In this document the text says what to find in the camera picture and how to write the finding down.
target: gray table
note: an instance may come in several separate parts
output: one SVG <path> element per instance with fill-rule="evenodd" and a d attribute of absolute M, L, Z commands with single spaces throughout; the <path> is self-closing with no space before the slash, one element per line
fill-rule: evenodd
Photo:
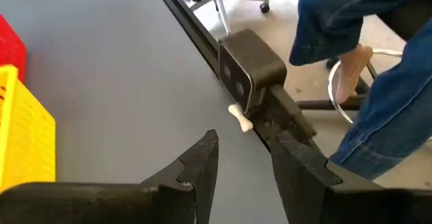
<path fill-rule="evenodd" d="M 287 223 L 269 153 L 162 0 L 0 0 L 0 13 L 57 120 L 58 181 L 141 182 L 214 128 L 211 223 Z"/>

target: person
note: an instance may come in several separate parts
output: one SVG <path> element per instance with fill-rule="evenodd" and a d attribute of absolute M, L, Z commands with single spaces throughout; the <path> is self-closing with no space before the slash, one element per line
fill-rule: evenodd
<path fill-rule="evenodd" d="M 339 56 L 335 98 L 344 102 L 372 56 L 358 43 L 363 17 L 397 9 L 408 0 L 299 0 L 292 65 Z M 372 180 L 432 136 L 432 20 L 410 39 L 402 60 L 376 77 L 330 161 Z"/>

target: blue jeans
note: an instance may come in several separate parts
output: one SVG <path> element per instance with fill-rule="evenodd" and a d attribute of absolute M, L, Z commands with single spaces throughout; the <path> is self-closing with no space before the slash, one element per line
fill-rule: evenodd
<path fill-rule="evenodd" d="M 354 49 L 363 17 L 407 0 L 300 0 L 290 63 L 304 65 Z M 402 61 L 380 74 L 330 160 L 375 179 L 432 136 L 432 20 L 409 40 Z"/>

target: gray floor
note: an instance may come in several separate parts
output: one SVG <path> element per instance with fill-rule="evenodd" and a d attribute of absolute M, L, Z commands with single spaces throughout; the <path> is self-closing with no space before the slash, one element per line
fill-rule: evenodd
<path fill-rule="evenodd" d="M 288 63 L 298 21 L 297 2 L 298 0 L 270 0 L 271 12 L 263 15 L 259 9 L 259 2 L 224 0 L 232 32 L 245 28 L 253 29 L 281 58 L 287 61 L 288 77 L 285 88 L 293 98 L 328 99 L 328 72 L 325 70 L 324 63 L 302 67 L 293 67 Z M 216 38 L 225 36 L 213 4 L 202 7 L 195 14 Z M 375 16 L 365 18 L 360 42 L 379 49 L 397 51 L 401 51 L 405 44 Z M 397 62 L 384 56 L 373 57 L 373 65 L 378 72 L 390 68 Z M 348 129 L 348 124 L 334 112 L 306 111 L 304 114 L 319 133 L 315 140 L 322 151 L 326 155 L 333 153 Z M 430 143 L 376 182 L 385 187 L 432 189 Z"/>
<path fill-rule="evenodd" d="M 138 183 L 219 134 L 211 223 L 287 223 L 271 159 L 162 0 L 0 0 L 57 120 L 58 181 Z"/>

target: concrete floor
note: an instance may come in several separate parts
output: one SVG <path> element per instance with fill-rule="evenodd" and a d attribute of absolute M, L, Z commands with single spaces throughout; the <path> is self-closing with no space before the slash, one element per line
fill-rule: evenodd
<path fill-rule="evenodd" d="M 293 67 L 288 63 L 298 21 L 297 0 L 271 0 L 271 11 L 266 15 L 261 13 L 259 2 L 224 0 L 224 3 L 232 32 L 245 28 L 254 30 L 287 62 L 288 77 L 285 88 L 294 99 L 328 99 L 328 71 L 323 62 L 302 67 Z M 215 38 L 225 36 L 214 4 L 205 5 L 195 14 Z M 396 51 L 401 51 L 405 44 L 375 16 L 365 18 L 360 42 L 375 48 Z M 390 68 L 397 62 L 398 60 L 391 57 L 373 57 L 373 65 L 378 72 Z M 370 76 L 366 72 L 363 73 L 370 82 Z M 337 149 L 348 129 L 348 124 L 335 111 L 305 111 L 304 114 L 318 131 L 315 141 L 324 154 L 329 156 Z M 426 144 L 403 163 L 376 179 L 376 182 L 388 188 L 432 190 L 432 146 Z"/>

